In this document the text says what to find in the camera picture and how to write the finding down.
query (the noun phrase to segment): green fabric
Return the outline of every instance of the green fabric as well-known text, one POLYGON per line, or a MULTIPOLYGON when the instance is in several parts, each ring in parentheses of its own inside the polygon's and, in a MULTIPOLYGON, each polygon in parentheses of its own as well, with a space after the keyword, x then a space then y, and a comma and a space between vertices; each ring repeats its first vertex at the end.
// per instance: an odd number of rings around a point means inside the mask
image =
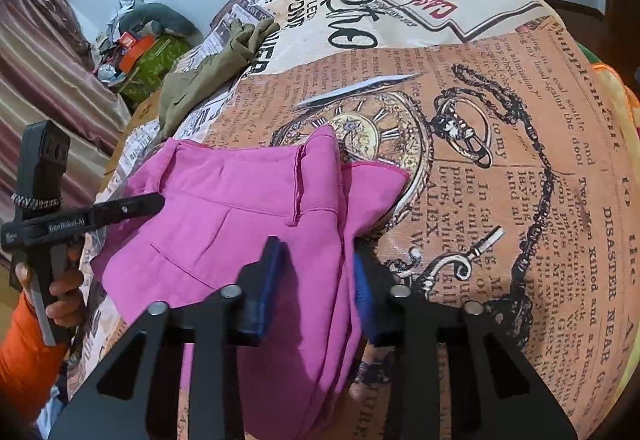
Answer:
POLYGON ((580 42, 575 41, 578 44, 578 48, 581 49, 582 53, 584 54, 585 57, 587 57, 587 60, 589 61, 590 64, 597 64, 598 62, 602 62, 599 58, 596 57, 596 55, 591 52, 590 49, 588 49, 586 46, 583 46, 580 44, 580 42))
POLYGON ((184 39, 162 34, 135 63, 118 91, 129 109, 135 108, 160 87, 174 60, 190 50, 184 39))
POLYGON ((158 102, 162 137, 173 136, 190 111, 244 70, 264 39, 279 29, 273 19, 261 20, 257 26, 235 19, 229 27, 229 41, 219 54, 207 55, 196 70, 169 73, 158 102))

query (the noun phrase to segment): pink fabric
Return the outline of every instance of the pink fabric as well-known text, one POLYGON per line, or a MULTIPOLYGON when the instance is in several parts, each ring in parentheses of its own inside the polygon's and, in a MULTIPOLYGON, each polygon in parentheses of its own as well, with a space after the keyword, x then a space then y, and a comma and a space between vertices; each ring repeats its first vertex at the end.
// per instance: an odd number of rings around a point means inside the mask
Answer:
POLYGON ((169 139, 124 196, 159 191, 164 209, 108 229, 92 267, 128 323, 158 299, 201 301, 257 261, 269 235, 289 246, 273 325, 239 348, 245 429, 260 440, 305 438, 327 419, 360 338, 353 238, 394 203, 406 176, 380 163, 342 165, 333 129, 306 144, 209 149, 169 139))

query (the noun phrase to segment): khaki garment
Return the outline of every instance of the khaki garment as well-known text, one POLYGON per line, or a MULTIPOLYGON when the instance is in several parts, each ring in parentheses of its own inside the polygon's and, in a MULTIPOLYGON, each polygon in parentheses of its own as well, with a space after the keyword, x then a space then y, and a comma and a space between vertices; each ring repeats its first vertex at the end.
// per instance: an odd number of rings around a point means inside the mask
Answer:
POLYGON ((273 19, 263 19, 257 26, 234 19, 229 29, 229 41, 219 54, 208 55, 196 70, 169 73, 164 78, 158 113, 163 138, 173 136, 191 109, 244 70, 264 39, 280 25, 273 19))

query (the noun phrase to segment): printed cover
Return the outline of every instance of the printed cover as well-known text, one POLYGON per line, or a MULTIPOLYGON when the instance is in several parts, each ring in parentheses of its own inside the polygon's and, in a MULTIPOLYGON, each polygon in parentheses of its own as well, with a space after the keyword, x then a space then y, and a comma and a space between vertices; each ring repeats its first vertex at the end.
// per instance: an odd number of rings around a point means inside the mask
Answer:
MULTIPOLYGON (((301 26, 324 26, 332 11, 318 12, 301 26)), ((411 180, 377 229, 380 260, 430 300, 482 301, 587 438, 613 404, 636 338, 637 189, 612 106, 564 27, 548 17, 514 29, 434 46, 416 26, 404 48, 385 39, 324 52, 318 43, 320 57, 304 62, 302 50, 278 53, 287 28, 262 47, 263 55, 272 49, 267 67, 256 63, 205 101, 178 136, 214 147, 292 145, 329 123, 344 160, 407 169, 411 180), (298 64, 274 73, 276 54, 298 64), (496 227, 504 231, 497 241, 496 227)), ((138 131, 157 132, 153 124, 138 131)), ((130 137, 125 166, 101 199, 117 195, 136 145, 140 138, 130 137)), ((85 273, 99 248, 88 236, 85 273)), ((86 292, 93 318, 71 393, 126 330, 97 283, 86 292)), ((319 437, 380 437, 392 362, 392 350, 366 346, 319 437)), ((180 438, 187 399, 181 395, 180 438)))
POLYGON ((274 17, 282 30, 263 44, 252 73, 281 73, 351 49, 455 44, 513 31, 556 15, 543 0, 231 0, 213 19, 212 33, 178 63, 193 69, 228 41, 234 18, 274 17))

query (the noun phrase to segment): hand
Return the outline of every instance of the hand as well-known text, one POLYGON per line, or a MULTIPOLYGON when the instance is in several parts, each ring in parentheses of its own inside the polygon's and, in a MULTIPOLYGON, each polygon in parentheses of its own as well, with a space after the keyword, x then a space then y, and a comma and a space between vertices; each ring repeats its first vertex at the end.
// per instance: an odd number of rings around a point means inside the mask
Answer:
MULTIPOLYGON (((68 247, 65 273, 49 285, 49 292, 58 297, 59 301, 47 306, 47 317, 65 328, 75 328, 82 324, 86 312, 84 299, 79 290, 84 281, 82 272, 78 270, 81 252, 81 246, 68 247)), ((30 290, 33 270, 26 263, 18 263, 15 266, 15 275, 22 285, 27 302, 33 308, 30 290)))

